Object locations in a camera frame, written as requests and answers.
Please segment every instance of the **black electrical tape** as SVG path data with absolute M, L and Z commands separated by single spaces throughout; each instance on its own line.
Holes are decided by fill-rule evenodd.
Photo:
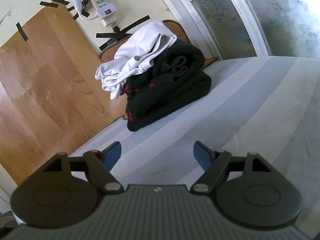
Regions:
M 134 28 L 135 26 L 137 26 L 137 25 L 139 25 L 149 19 L 150 19 L 150 16 L 147 15 L 147 16 L 141 18 L 140 20 L 134 22 L 133 24 L 130 24 L 128 27 L 125 27 L 122 31 L 120 31 L 118 33 L 97 33 L 96 38 L 111 38 L 110 40 L 108 40 L 107 42 L 102 44 L 99 47 L 99 49 L 101 51 L 103 51 L 105 48 L 109 47 L 111 44 L 129 36 L 130 34 L 127 34 L 126 33 L 127 31 L 129 31 L 130 29 Z
M 68 5 L 68 4 L 70 3 L 70 2 L 65 1 L 65 0 L 50 0 L 50 1 L 62 3 L 62 4 L 64 4 L 64 5 Z
M 58 7 L 57 3 L 50 3 L 50 2 L 44 2 L 44 1 L 41 1 L 40 5 L 49 6 L 49 7 L 55 7 L 55 8 Z
M 82 11 L 81 14 L 85 17 L 89 17 L 90 13 L 86 12 L 86 11 Z
M 16 27 L 18 28 L 19 33 L 21 34 L 22 38 L 24 39 L 24 41 L 28 40 L 28 36 L 26 35 L 26 33 L 22 30 L 22 27 L 20 25 L 20 23 L 16 24 Z
M 101 51 L 103 51 L 105 48 L 109 47 L 111 44 L 115 43 L 116 42 L 116 39 L 115 38 L 111 38 L 110 40 L 108 40 L 107 42 L 103 43 L 99 49 Z
M 133 24 L 130 24 L 128 27 L 125 27 L 122 31 L 120 31 L 120 33 L 126 33 L 127 31 L 131 30 L 135 26 L 138 26 L 139 24 L 141 24 L 149 19 L 150 19 L 150 16 L 147 15 L 147 16 L 141 18 L 140 20 L 134 22 Z
M 112 30 L 113 30 L 114 33 L 119 33 L 120 32 L 120 28 L 118 27 L 118 25 L 114 26 L 112 28 Z
M 73 19 L 76 20 L 76 19 L 78 19 L 78 17 L 79 17 L 79 15 L 77 13 L 75 16 L 73 16 Z
M 89 17 L 89 15 L 90 15 L 90 13 L 88 13 L 88 12 L 86 12 L 86 11 L 83 11 L 82 13 L 81 13 L 83 16 L 85 16 L 85 17 Z M 77 13 L 74 17 L 73 17 L 73 19 L 74 20 L 76 20 L 76 19 L 78 19 L 78 17 L 79 17 L 79 14 Z
M 114 38 L 116 33 L 97 33 L 96 38 Z

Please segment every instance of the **wooden board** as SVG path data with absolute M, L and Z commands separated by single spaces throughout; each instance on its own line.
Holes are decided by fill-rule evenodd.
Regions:
M 0 48 L 0 163 L 17 184 L 124 114 L 95 80 L 101 60 L 64 5 L 44 7 Z

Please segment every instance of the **metal pin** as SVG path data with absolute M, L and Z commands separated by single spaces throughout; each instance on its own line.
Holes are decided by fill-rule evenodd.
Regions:
M 209 190 L 209 186 L 206 184 L 195 184 L 192 188 L 195 192 L 207 192 Z
M 117 191 L 121 188 L 121 185 L 117 182 L 109 182 L 104 186 L 104 188 L 108 191 Z

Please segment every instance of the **frosted glass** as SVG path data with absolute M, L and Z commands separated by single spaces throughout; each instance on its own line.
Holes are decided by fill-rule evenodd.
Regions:
M 320 0 L 246 0 L 272 55 L 320 58 Z
M 193 0 L 223 59 L 254 57 L 248 32 L 231 0 Z

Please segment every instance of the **white window frame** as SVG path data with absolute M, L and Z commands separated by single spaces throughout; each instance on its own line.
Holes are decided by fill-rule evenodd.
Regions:
M 231 0 L 249 34 L 257 56 L 269 56 L 268 46 L 261 26 L 256 21 L 245 0 Z M 192 44 L 202 50 L 205 57 L 217 56 L 223 59 L 207 26 L 192 4 L 192 0 L 164 0 L 177 21 L 186 31 Z

